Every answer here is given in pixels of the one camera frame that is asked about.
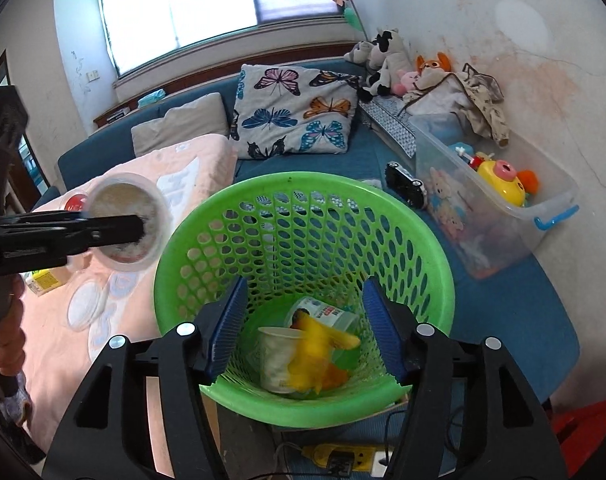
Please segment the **person's left hand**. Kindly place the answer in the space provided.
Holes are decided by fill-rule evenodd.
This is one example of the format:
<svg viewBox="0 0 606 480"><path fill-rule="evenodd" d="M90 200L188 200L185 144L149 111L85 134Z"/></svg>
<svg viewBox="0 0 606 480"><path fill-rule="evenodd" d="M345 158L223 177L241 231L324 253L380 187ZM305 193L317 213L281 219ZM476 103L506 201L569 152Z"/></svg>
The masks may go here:
<svg viewBox="0 0 606 480"><path fill-rule="evenodd" d="M15 274L10 292L10 308L0 321L0 374L6 377L16 376L25 362L26 336L22 330L24 304L22 296L25 285L22 278Z"/></svg>

